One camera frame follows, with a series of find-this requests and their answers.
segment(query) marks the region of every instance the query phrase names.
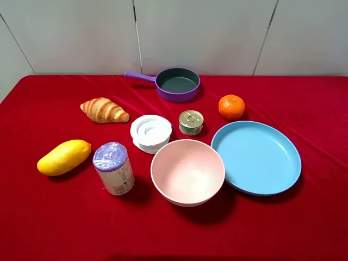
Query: pink bowl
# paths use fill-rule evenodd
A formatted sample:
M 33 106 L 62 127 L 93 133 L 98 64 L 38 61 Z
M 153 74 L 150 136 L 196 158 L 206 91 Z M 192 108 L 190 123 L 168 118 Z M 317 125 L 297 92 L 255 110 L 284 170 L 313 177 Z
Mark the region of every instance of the pink bowl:
M 151 163 L 152 182 L 170 202 L 182 207 L 205 203 L 221 188 L 225 167 L 218 153 L 197 140 L 162 147 Z

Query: white wall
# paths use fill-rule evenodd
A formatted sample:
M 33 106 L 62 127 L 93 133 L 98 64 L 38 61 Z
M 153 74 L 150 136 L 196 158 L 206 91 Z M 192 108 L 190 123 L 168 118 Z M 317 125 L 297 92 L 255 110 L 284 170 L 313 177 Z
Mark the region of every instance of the white wall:
M 348 74 L 348 0 L 280 0 L 256 74 Z
M 276 0 L 135 0 L 144 73 L 252 74 Z
M 132 0 L 1 0 L 0 11 L 38 74 L 140 71 Z
M 33 73 L 6 24 L 0 18 L 0 102 L 21 78 Z

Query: plate rim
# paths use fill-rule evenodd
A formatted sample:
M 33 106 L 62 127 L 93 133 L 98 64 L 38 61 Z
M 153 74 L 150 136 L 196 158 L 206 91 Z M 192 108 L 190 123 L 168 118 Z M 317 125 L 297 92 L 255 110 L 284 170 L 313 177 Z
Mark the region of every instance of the plate rim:
M 237 124 L 241 124 L 241 123 L 252 123 L 252 124 L 255 124 L 255 125 L 263 125 L 263 126 L 265 126 L 265 127 L 268 127 L 268 128 L 270 128 L 270 129 L 276 131 L 278 134 L 280 134 L 281 136 L 283 136 L 283 137 L 291 144 L 291 146 L 292 146 L 293 149 L 295 150 L 295 154 L 296 154 L 297 159 L 298 159 L 298 162 L 299 162 L 299 171 L 298 171 L 298 172 L 295 172 L 295 174 L 294 174 L 295 179 L 294 179 L 294 181 L 293 181 L 292 183 L 289 183 L 289 186 L 288 186 L 287 188 L 285 188 L 285 189 L 283 189 L 283 190 L 281 190 L 281 191 L 275 192 L 275 193 L 267 193 L 267 194 L 264 194 L 264 193 L 255 193 L 255 192 L 252 192 L 252 191 L 244 190 L 244 189 L 238 187 L 238 186 L 237 186 L 236 184 L 234 184 L 233 182 L 229 181 L 229 180 L 227 179 L 227 177 L 225 176 L 225 181 L 226 181 L 226 183 L 227 183 L 228 185 L 230 185 L 230 186 L 236 188 L 237 190 L 239 190 L 239 191 L 241 191 L 241 192 L 244 192 L 244 193 L 247 193 L 247 194 L 250 194 L 250 195 L 256 195 L 256 196 L 271 196 L 271 195 L 276 195 L 276 194 L 282 193 L 282 192 L 284 192 L 284 191 L 290 189 L 290 188 L 299 180 L 299 178 L 300 178 L 300 175 L 301 175 L 301 172 L 302 172 L 302 160 L 301 160 L 301 156 L 300 156 L 300 154 L 299 154 L 299 151 L 297 150 L 297 148 L 296 148 L 296 146 L 293 144 L 293 142 L 292 142 L 286 135 L 284 135 L 282 132 L 280 132 L 280 131 L 277 130 L 276 128 L 273 128 L 273 127 L 271 127 L 271 126 L 269 126 L 269 125 L 267 125 L 267 124 L 264 124 L 264 123 L 261 123 L 261 122 L 257 122 L 257 121 L 235 121 L 235 122 L 230 122 L 230 123 L 228 123 L 228 124 L 222 126 L 220 129 L 218 129 L 218 130 L 216 131 L 216 133 L 214 134 L 214 136 L 213 136 L 213 138 L 212 138 L 212 141 L 211 141 L 211 143 L 210 143 L 210 146 L 211 146 L 214 150 L 216 150 L 216 149 L 213 147 L 213 142 L 214 142 L 215 137 L 217 136 L 217 134 L 218 134 L 222 129 L 226 128 L 227 126 L 229 126 L 229 125 L 234 125 L 234 124 L 236 124 L 236 123 L 237 123 Z

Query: orange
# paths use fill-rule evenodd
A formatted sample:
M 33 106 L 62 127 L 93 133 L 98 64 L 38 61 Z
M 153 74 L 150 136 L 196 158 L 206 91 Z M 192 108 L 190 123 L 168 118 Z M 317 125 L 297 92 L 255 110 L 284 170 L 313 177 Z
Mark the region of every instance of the orange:
M 219 113 L 226 120 L 235 121 L 239 119 L 245 110 L 244 101 L 236 95 L 226 95 L 219 101 Z

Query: purple pan handle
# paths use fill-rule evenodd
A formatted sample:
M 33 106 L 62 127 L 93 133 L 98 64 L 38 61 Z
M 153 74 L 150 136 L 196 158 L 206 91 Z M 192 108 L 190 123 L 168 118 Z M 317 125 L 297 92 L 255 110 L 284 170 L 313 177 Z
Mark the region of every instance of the purple pan handle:
M 137 72 L 132 72 L 132 71 L 126 71 L 125 72 L 125 77 L 147 80 L 149 82 L 155 82 L 156 81 L 156 77 L 154 77 L 154 76 L 148 76 L 148 75 L 144 75 L 144 74 L 137 73 Z

